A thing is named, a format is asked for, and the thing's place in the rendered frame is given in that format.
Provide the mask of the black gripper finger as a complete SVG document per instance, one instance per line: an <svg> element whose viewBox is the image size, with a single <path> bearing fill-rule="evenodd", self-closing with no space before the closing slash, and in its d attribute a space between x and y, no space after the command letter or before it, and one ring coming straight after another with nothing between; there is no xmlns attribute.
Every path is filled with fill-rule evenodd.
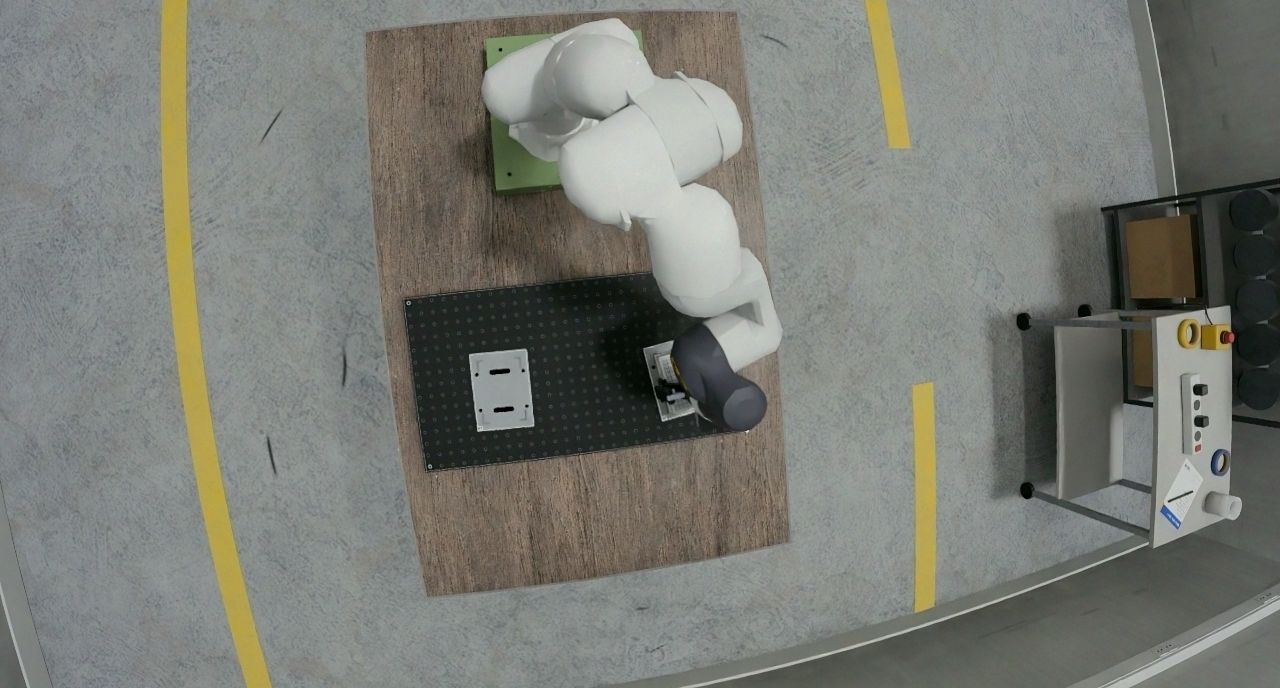
<svg viewBox="0 0 1280 688"><path fill-rule="evenodd" d="M680 382L667 382L666 379L657 379L657 381L659 386L657 384L654 389L659 400L668 402L669 405L673 405L675 402L677 402L677 398L685 396L684 393L680 393L680 389L682 387Z"/></svg>

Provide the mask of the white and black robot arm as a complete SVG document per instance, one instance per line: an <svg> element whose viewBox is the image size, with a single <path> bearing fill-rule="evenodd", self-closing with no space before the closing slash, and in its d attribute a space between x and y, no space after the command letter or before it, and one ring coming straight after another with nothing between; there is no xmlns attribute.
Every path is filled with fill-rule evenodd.
<svg viewBox="0 0 1280 688"><path fill-rule="evenodd" d="M481 88L511 138L536 159L558 159L564 193L586 217L623 231L630 217L640 223L664 299L678 313L708 316L678 334L669 354L700 434L759 425L765 393L735 372L780 347L769 284L753 252L740 252L728 202L687 185L741 150L732 98L681 72L653 75L634 32L614 18L509 52Z"/></svg>

